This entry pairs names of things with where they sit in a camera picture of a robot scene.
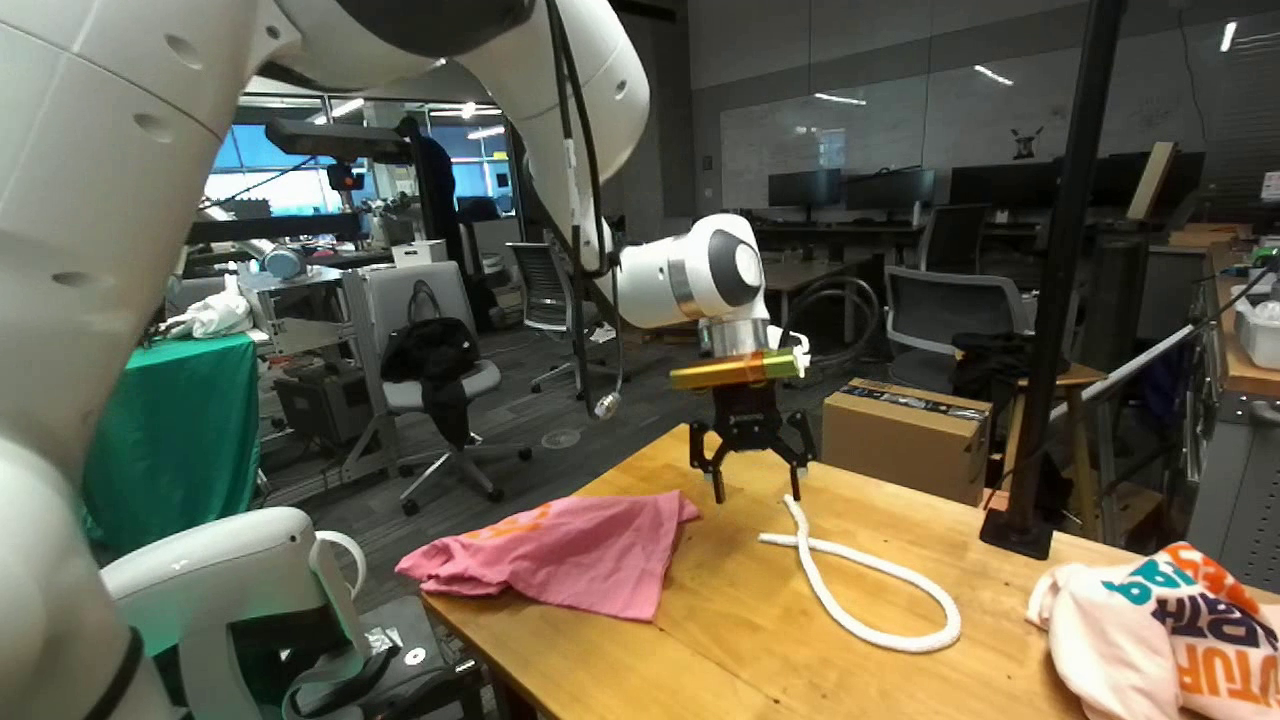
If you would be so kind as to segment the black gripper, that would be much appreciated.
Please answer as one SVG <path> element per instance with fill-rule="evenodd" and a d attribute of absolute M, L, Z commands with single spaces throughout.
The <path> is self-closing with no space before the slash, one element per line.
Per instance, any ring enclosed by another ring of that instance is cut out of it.
<path fill-rule="evenodd" d="M 816 440 L 814 440 L 814 419 L 805 413 L 791 413 L 784 419 L 784 438 L 781 438 L 781 405 L 777 405 L 777 387 L 772 385 L 731 385 L 731 387 L 718 387 L 718 419 L 711 430 L 720 434 L 720 440 L 727 447 L 772 447 L 784 458 L 790 466 L 790 498 L 799 500 L 805 498 L 805 471 L 816 459 Z M 708 434 L 706 419 L 689 423 L 689 467 L 698 467 L 708 483 L 711 483 L 711 500 L 723 506 L 723 458 L 727 447 L 708 447 Z"/>

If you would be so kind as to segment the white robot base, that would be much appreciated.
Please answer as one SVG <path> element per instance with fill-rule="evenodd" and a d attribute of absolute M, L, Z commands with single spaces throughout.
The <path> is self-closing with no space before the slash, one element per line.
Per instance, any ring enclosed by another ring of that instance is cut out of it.
<path fill-rule="evenodd" d="M 369 628 L 364 550 L 301 507 L 255 507 L 153 542 L 106 568 L 145 655 L 192 720 L 424 720 L 472 712 L 470 674 Z"/>

